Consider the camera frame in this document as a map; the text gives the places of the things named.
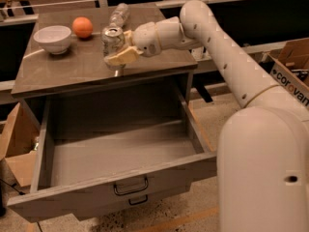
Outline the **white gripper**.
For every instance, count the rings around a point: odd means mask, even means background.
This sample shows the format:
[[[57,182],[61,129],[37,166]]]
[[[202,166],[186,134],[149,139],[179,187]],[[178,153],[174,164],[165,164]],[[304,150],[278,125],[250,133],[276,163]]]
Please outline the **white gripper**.
[[[126,44],[135,46],[126,46],[120,48],[105,48],[103,50],[104,62],[109,66],[122,66],[136,61],[142,54],[146,57],[158,55],[161,52],[161,46],[154,22],[138,26],[133,31],[124,32]]]

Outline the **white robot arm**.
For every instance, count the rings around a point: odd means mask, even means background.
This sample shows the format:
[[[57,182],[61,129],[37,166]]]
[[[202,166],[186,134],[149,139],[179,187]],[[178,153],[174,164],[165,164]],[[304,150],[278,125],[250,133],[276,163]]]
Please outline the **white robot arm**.
[[[208,5],[186,2],[179,16],[123,29],[128,7],[112,13],[104,61],[118,69],[139,56],[204,46],[240,110],[217,145],[220,232],[309,232],[306,160],[309,112],[219,25]]]

